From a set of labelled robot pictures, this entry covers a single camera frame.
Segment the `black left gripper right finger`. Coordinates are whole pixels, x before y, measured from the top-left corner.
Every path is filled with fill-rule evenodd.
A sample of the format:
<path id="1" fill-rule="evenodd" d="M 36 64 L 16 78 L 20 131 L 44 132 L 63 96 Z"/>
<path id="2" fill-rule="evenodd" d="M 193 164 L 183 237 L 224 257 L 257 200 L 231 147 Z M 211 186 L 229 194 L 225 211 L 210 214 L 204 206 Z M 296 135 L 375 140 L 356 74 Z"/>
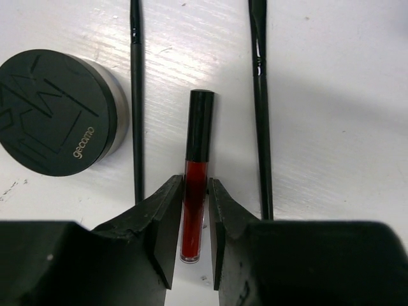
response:
<path id="1" fill-rule="evenodd" d="M 208 192 L 221 305 L 407 304 L 407 254 L 386 224 L 260 220 L 220 180 Z"/>

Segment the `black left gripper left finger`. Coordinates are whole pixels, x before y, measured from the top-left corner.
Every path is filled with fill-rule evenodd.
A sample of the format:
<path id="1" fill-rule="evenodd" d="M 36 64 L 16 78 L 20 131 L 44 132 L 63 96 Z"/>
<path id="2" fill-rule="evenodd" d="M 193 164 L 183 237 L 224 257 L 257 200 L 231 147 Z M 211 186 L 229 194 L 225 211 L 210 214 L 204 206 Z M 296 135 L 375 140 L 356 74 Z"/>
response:
<path id="1" fill-rule="evenodd" d="M 87 230 L 1 223 L 2 305 L 163 305 L 175 267 L 183 178 Z"/>

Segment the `black round powder jar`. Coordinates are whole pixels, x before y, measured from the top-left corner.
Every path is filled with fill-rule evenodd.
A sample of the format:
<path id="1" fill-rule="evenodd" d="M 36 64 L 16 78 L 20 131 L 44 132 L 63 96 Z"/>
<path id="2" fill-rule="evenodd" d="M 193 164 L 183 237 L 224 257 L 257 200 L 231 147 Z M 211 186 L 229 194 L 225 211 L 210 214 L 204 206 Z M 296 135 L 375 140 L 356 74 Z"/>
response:
<path id="1" fill-rule="evenodd" d="M 122 86 L 92 60 L 34 49 L 1 65 L 1 146 L 36 173 L 88 169 L 120 147 L 128 126 Z"/>

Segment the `red lip gloss tube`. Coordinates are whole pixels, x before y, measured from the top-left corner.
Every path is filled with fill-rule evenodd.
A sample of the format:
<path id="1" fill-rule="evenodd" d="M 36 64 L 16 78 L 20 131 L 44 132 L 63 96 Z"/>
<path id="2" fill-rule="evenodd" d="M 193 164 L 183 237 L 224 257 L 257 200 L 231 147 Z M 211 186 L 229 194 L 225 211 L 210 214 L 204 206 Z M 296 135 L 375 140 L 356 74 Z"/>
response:
<path id="1" fill-rule="evenodd" d="M 190 92 L 180 250 L 180 258 L 187 264 L 200 259 L 214 98 L 215 93 L 209 90 Z"/>

